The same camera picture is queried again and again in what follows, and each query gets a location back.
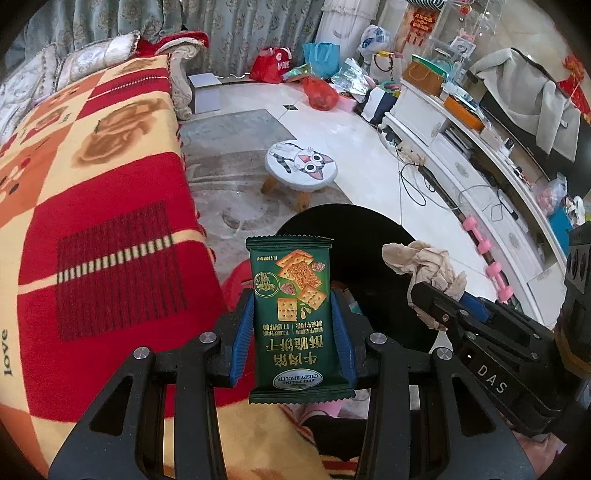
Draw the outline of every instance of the paw print pattern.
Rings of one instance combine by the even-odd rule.
[[[30,158],[25,158],[20,165],[16,165],[8,175],[0,179],[0,204],[9,196],[16,192],[20,186],[19,179],[25,172],[27,166],[31,163]]]

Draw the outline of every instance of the picture frame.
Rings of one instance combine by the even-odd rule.
[[[475,43],[472,43],[471,41],[462,37],[454,38],[451,45],[449,46],[456,52],[460,53],[465,59],[470,57],[474,50],[476,50]]]

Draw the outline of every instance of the cable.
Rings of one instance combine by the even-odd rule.
[[[398,174],[400,175],[400,178],[402,179],[402,186],[404,187],[404,190],[406,191],[406,193],[407,193],[407,195],[409,196],[409,198],[410,198],[410,199],[411,199],[411,200],[412,200],[414,203],[416,203],[417,205],[419,205],[419,206],[421,206],[421,207],[425,207],[425,206],[427,206],[427,199],[429,199],[429,200],[431,200],[431,201],[432,201],[432,202],[433,202],[435,205],[437,205],[439,208],[441,208],[441,209],[443,209],[443,210],[446,210],[446,211],[448,211],[448,212],[452,212],[452,211],[454,211],[454,210],[461,211],[459,206],[458,206],[458,207],[453,207],[453,208],[450,208],[450,207],[448,207],[447,205],[441,205],[440,203],[436,202],[436,201],[435,201],[433,198],[431,198],[431,196],[429,196],[429,195],[427,195],[427,194],[423,193],[423,192],[422,192],[422,191],[421,191],[421,190],[418,188],[418,185],[414,185],[414,184],[413,184],[413,183],[412,183],[412,182],[411,182],[409,179],[407,179],[407,178],[406,178],[406,177],[403,175],[404,169],[405,169],[407,166],[409,166],[409,165],[412,165],[413,167],[417,167],[418,165],[415,165],[414,163],[408,163],[408,162],[405,162],[404,160],[402,160],[402,158],[400,158],[400,152],[398,151],[398,144],[394,143],[393,147],[394,147],[394,151],[396,152],[396,157],[397,157],[397,159],[398,159],[398,160],[400,160],[402,163],[404,163],[404,166],[403,166],[403,167],[402,167],[402,169],[401,169],[401,170],[398,172]],[[427,183],[427,179],[426,179],[425,177],[423,177],[423,181],[425,182],[425,187],[427,188],[427,190],[428,190],[428,191],[430,191],[430,192],[432,192],[432,193],[436,193],[435,187],[433,187],[432,185],[428,184],[428,183]],[[406,185],[407,183],[408,183],[408,184],[409,184],[409,185],[410,185],[410,186],[411,186],[411,187],[412,187],[412,188],[413,188],[413,189],[414,189],[414,190],[415,190],[415,191],[416,191],[416,192],[417,192],[417,193],[418,193],[418,194],[419,194],[419,195],[422,197],[422,200],[423,200],[423,202],[424,202],[424,203],[420,203],[420,202],[418,202],[418,201],[417,201],[415,198],[413,198],[413,196],[412,196],[412,195],[410,194],[410,192],[408,191],[408,187],[407,187],[407,185]],[[481,184],[481,185],[472,185],[471,187],[468,187],[467,189],[463,189],[463,190],[461,190],[461,191],[460,191],[460,193],[459,193],[459,195],[458,195],[458,199],[457,199],[458,203],[459,203],[459,204],[462,204],[462,197],[463,197],[463,195],[464,195],[466,192],[468,192],[469,190],[472,190],[472,189],[475,189],[475,188],[487,188],[487,189],[491,189],[491,190],[494,190],[494,191],[495,191],[495,193],[496,193],[496,196],[497,196],[497,199],[499,200],[499,203],[497,203],[497,204],[495,204],[495,205],[493,205],[493,206],[491,207],[491,222],[500,222],[500,221],[503,219],[503,212],[502,212],[503,208],[504,208],[504,209],[506,209],[508,212],[509,212],[509,209],[508,209],[508,208],[507,208],[507,207],[506,207],[506,206],[505,206],[505,205],[502,203],[502,201],[501,201],[501,198],[499,197],[499,191],[500,191],[500,188],[499,188],[499,187],[493,187],[492,185],[484,185],[484,184]],[[495,220],[494,218],[492,218],[492,209],[493,209],[495,206],[500,206],[500,207],[501,207],[501,217],[500,217],[499,219],[497,219],[497,220]]]
[[[413,163],[405,163],[405,164],[404,164],[404,166],[402,167],[402,169],[400,170],[400,172],[399,172],[399,175],[400,175],[400,177],[402,178],[402,185],[404,186],[404,190],[406,191],[407,195],[410,197],[410,199],[411,199],[411,200],[412,200],[414,203],[416,203],[417,205],[419,205],[419,206],[421,206],[421,207],[425,207],[425,206],[427,206],[427,199],[429,199],[429,200],[431,200],[431,201],[432,201],[432,202],[433,202],[435,205],[437,205],[439,208],[441,208],[441,209],[443,209],[443,210],[447,210],[448,212],[452,212],[452,211],[454,211],[454,210],[460,210],[460,207],[449,208],[449,207],[448,207],[448,206],[446,206],[446,205],[441,205],[439,202],[435,201],[435,200],[434,200],[434,199],[433,199],[431,196],[429,196],[429,195],[425,194],[424,192],[422,192],[422,191],[421,191],[421,190],[418,188],[418,186],[414,185],[414,184],[413,184],[413,183],[412,183],[412,182],[411,182],[409,179],[407,179],[407,178],[406,178],[406,177],[403,175],[403,172],[404,172],[404,169],[405,169],[407,166],[409,166],[409,165],[412,165],[413,167],[415,167],[415,166],[416,166],[416,165],[415,165],[415,164],[413,164]],[[424,179],[424,181],[425,181],[425,186],[426,186],[427,190],[429,190],[429,191],[430,191],[430,192],[432,192],[432,193],[435,193],[435,192],[436,192],[435,188],[434,188],[433,186],[430,186],[430,185],[427,183],[427,179],[425,179],[424,177],[423,177],[423,179]],[[408,184],[409,184],[409,185],[410,185],[410,186],[411,186],[411,187],[412,187],[412,188],[413,188],[413,189],[414,189],[414,190],[415,190],[415,191],[416,191],[416,192],[417,192],[417,193],[418,193],[418,194],[419,194],[419,195],[422,197],[423,203],[420,203],[420,202],[418,202],[418,201],[417,201],[415,198],[413,198],[413,196],[412,196],[412,195],[410,194],[410,192],[408,191],[408,187],[407,187],[407,185],[406,185],[407,183],[408,183]],[[472,189],[476,189],[476,188],[487,188],[487,189],[491,189],[491,190],[495,190],[495,191],[497,190],[497,188],[496,188],[496,187],[493,187],[493,186],[491,186],[491,185],[484,185],[484,184],[483,184],[483,185],[472,185],[471,187],[468,187],[468,188],[466,188],[466,189],[463,189],[463,190],[461,190],[461,191],[460,191],[460,193],[459,193],[459,195],[458,195],[458,203],[461,203],[461,202],[462,202],[462,197],[463,197],[463,195],[464,195],[466,192],[468,192],[469,190],[472,190]],[[498,205],[498,206],[503,206],[503,204],[502,204],[502,202],[500,202],[500,200],[499,200],[499,203],[498,203],[497,205]],[[494,220],[494,219],[492,219],[492,218],[491,218],[491,221],[493,221],[493,222],[498,222],[499,220]]]

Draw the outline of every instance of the wooden stool leg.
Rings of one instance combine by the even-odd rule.
[[[275,187],[277,187],[278,183],[279,180],[277,180],[275,177],[267,175],[267,178],[265,178],[265,183],[262,184],[261,193],[264,193],[265,195],[271,193],[273,190],[275,190]]]
[[[310,206],[310,192],[298,192],[297,194],[297,211],[298,213],[303,212]]]

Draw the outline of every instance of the biscuit package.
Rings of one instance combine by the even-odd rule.
[[[355,396],[341,376],[330,309],[330,240],[246,239],[255,292],[252,403],[315,403]]]

